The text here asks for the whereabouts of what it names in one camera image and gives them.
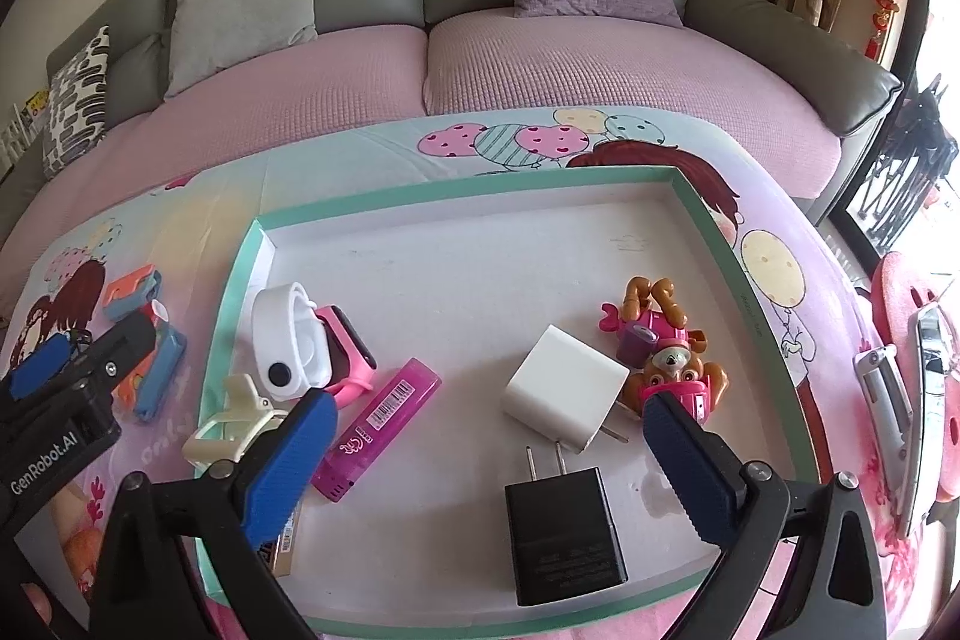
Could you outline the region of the pink kids smartwatch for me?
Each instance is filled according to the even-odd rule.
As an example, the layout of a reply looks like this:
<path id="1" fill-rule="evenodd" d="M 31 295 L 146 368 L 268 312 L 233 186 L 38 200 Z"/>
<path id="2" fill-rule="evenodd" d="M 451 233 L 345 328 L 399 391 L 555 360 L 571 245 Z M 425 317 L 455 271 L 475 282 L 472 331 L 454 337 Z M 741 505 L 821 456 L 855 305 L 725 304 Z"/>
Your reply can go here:
<path id="1" fill-rule="evenodd" d="M 317 307 L 314 315 L 324 325 L 331 354 L 332 381 L 327 385 L 327 392 L 343 411 L 374 390 L 377 362 L 338 305 Z"/>

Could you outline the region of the white round camera gadget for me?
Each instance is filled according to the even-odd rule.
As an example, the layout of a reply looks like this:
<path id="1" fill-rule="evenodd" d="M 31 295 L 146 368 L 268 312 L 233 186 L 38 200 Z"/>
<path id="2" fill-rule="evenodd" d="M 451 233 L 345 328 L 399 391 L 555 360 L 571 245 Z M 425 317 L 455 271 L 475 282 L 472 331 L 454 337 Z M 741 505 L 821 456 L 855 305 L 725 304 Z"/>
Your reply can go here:
<path id="1" fill-rule="evenodd" d="M 299 283 L 262 289 L 252 304 L 251 336 L 265 392 L 283 403 L 332 381 L 331 349 L 316 303 Z"/>

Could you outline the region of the cream plastic hair claw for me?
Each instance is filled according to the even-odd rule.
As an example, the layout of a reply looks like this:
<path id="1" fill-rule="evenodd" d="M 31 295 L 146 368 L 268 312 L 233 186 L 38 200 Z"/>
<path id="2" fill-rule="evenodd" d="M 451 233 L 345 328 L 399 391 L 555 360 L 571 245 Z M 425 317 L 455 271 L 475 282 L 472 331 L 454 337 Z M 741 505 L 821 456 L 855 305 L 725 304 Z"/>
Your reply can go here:
<path id="1" fill-rule="evenodd" d="M 224 379 L 223 408 L 185 441 L 182 456 L 197 470 L 220 459 L 238 463 L 259 435 L 278 429 L 286 416 L 286 409 L 259 393 L 249 374 L 230 375 Z"/>

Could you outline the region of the light grey cushion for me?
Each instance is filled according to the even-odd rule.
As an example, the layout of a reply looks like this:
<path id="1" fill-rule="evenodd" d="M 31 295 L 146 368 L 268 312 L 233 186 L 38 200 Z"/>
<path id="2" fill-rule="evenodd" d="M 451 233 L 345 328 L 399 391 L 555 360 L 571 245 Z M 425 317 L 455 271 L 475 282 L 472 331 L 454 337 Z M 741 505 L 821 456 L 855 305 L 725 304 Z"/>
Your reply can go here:
<path id="1" fill-rule="evenodd" d="M 312 41 L 314 0 L 178 0 L 166 96 L 252 58 Z"/>

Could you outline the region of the black drying rack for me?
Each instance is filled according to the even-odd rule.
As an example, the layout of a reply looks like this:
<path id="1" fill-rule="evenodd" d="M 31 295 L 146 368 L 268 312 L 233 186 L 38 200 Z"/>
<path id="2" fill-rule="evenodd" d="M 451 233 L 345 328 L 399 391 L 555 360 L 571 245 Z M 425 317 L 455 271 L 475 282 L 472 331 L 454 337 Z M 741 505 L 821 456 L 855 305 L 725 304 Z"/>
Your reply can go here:
<path id="1" fill-rule="evenodd" d="M 913 86 L 854 197 L 853 216 L 877 255 L 895 247 L 957 159 L 957 140 L 940 120 L 947 89 L 940 73 Z"/>

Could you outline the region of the magenta rectangular tube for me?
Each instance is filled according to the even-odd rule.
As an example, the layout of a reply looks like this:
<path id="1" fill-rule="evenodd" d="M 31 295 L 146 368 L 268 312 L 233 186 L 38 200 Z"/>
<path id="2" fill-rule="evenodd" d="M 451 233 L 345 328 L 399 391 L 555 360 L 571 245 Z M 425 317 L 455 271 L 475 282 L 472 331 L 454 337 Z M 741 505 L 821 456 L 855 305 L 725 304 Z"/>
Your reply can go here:
<path id="1" fill-rule="evenodd" d="M 441 377 L 418 359 L 400 367 L 327 450 L 311 477 L 314 489 L 340 502 L 441 385 Z"/>

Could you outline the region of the pink sofa seat cover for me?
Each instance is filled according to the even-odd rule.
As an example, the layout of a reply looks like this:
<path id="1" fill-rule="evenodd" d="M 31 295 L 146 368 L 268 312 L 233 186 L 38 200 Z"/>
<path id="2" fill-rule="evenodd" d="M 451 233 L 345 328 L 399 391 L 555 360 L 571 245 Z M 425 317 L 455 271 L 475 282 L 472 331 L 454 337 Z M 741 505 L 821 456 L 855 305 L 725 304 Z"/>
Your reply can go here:
<path id="1" fill-rule="evenodd" d="M 644 106 L 708 120 L 799 198 L 822 193 L 839 141 L 807 99 L 708 35 L 617 18 L 467 13 L 432 31 L 331 32 L 202 81 L 110 130 L 53 181 L 10 177 L 2 312 L 68 229 L 181 175 L 304 138 L 389 120 L 521 107 Z"/>

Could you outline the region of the black wall charger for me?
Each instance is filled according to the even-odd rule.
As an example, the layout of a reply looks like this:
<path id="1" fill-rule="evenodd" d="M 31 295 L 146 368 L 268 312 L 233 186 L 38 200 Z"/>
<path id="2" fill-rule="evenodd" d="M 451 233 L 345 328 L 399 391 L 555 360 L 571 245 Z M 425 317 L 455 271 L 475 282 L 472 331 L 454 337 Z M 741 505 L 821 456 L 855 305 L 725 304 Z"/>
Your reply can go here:
<path id="1" fill-rule="evenodd" d="M 551 476 L 539 476 L 532 448 L 526 447 L 524 455 L 526 481 L 505 487 L 517 604 L 560 603 L 626 583 L 628 570 L 601 471 L 568 471 L 560 443 Z"/>

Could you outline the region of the white cube charger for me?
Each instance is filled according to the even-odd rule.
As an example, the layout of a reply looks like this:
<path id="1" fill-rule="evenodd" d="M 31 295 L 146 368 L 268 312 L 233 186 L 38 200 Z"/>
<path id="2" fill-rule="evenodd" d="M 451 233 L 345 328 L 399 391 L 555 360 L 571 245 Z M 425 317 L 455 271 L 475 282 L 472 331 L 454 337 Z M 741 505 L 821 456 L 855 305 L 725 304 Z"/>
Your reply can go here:
<path id="1" fill-rule="evenodd" d="M 583 453 L 596 440 L 630 370 L 548 325 L 501 395 L 501 408 L 550 442 Z"/>

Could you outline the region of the teal rimmed cardboard tray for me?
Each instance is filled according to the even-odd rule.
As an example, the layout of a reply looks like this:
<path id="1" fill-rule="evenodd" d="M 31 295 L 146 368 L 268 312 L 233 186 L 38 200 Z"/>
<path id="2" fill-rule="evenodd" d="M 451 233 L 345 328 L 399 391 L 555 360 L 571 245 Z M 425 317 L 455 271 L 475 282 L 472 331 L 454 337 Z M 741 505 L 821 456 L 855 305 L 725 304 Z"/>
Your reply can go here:
<path id="1" fill-rule="evenodd" d="M 340 502 L 302 501 L 286 594 L 342 637 L 517 637 L 623 614 L 696 587 L 715 562 L 630 417 L 573 468 L 597 468 L 623 585 L 538 608 L 514 596 L 505 491 L 550 468 L 544 437 L 501 395 L 549 326 L 597 351 L 602 305 L 636 275 L 669 278 L 709 359 L 731 377 L 709 424 L 742 458 L 814 479 L 814 448 L 770 326 L 734 253 L 674 169 L 585 167 L 475 175 L 263 214 L 236 253 L 200 409 L 254 365 L 257 292 L 302 284 L 345 310 L 384 374 L 418 359 L 441 385 Z"/>

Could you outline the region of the black white patterned cushion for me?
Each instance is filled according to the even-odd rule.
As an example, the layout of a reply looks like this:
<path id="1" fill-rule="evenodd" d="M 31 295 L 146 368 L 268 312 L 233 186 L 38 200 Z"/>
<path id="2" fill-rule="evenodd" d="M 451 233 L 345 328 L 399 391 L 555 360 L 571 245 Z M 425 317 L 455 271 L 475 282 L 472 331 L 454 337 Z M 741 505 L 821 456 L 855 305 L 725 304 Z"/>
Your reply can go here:
<path id="1" fill-rule="evenodd" d="M 50 81 L 49 120 L 43 131 L 48 181 L 93 149 L 106 133 L 109 42 L 109 28 L 101 26 Z"/>

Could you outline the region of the cartoon couple printed cloth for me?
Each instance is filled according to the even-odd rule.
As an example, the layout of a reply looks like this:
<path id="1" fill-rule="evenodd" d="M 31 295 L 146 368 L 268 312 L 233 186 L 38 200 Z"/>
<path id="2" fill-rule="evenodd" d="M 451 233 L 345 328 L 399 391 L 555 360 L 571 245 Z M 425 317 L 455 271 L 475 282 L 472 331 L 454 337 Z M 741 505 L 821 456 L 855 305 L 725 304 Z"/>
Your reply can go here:
<path id="1" fill-rule="evenodd" d="M 161 107 L 107 133 L 53 177 L 26 154 L 3 184 L 3 353 L 21 359 L 91 310 L 67 289 L 86 262 L 101 263 L 109 278 L 160 268 L 161 296 L 189 336 L 189 353 L 172 408 L 125 453 L 140 466 L 172 466 L 199 409 L 218 296 L 256 216 L 396 185 L 573 166 L 672 167 L 692 185 L 754 289 L 818 461 L 853 468 L 864 481 L 887 614 L 900 619 L 919 546 L 896 536 L 871 416 L 854 385 L 854 354 L 877 342 L 877 330 L 835 253 L 800 213 L 800 195 L 825 166 L 792 131 L 770 131 L 747 149 L 706 120 L 667 110 L 535 107 L 268 143 L 249 112 L 213 117 Z"/>

